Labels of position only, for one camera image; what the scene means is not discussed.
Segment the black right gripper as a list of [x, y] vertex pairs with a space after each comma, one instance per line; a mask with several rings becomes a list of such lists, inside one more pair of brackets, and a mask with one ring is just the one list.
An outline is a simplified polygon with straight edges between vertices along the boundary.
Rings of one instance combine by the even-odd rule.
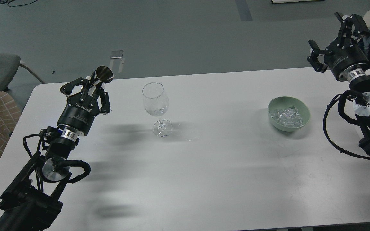
[[[368, 58], [359, 48], [357, 39], [370, 36], [368, 26], [360, 15], [345, 16], [335, 12], [335, 17], [341, 22], [338, 35], [325, 49], [320, 49], [316, 41], [308, 40], [310, 55], [307, 61], [316, 72], [331, 70], [338, 81], [349, 81], [349, 72], [368, 69]], [[319, 56], [325, 56], [325, 63], [320, 62]]]

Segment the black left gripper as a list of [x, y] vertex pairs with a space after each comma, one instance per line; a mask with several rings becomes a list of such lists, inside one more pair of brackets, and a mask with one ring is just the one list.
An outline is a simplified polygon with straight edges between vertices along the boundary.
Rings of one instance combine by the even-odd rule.
[[66, 96], [66, 107], [56, 125], [61, 129], [69, 127], [75, 130], [78, 136], [88, 135], [94, 119], [99, 114], [111, 112], [109, 94], [102, 85], [88, 89], [87, 78], [78, 78], [62, 85], [60, 92]]

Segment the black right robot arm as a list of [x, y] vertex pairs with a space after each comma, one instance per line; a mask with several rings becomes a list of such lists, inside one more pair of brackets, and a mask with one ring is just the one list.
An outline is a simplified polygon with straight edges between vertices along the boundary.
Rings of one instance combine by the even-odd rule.
[[[311, 51], [307, 61], [317, 72], [330, 69], [337, 81], [348, 82], [349, 89], [336, 95], [323, 116], [323, 132], [330, 144], [349, 156], [370, 160], [370, 29], [356, 14], [335, 16], [341, 23], [337, 37], [320, 49], [309, 40]], [[326, 119], [330, 109], [338, 105], [338, 114], [349, 124], [361, 129], [363, 138], [359, 147], [367, 156], [357, 155], [336, 145], [327, 133]]]

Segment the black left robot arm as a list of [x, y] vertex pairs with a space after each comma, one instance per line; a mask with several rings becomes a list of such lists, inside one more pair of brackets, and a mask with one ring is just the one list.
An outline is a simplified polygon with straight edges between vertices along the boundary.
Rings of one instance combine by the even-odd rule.
[[109, 95], [103, 85], [113, 76], [98, 74], [63, 85], [66, 107], [56, 127], [23, 138], [30, 156], [19, 174], [0, 196], [0, 231], [42, 231], [49, 228], [62, 210], [60, 196], [65, 187], [91, 172], [90, 165], [68, 157], [86, 136], [99, 114], [110, 113]]

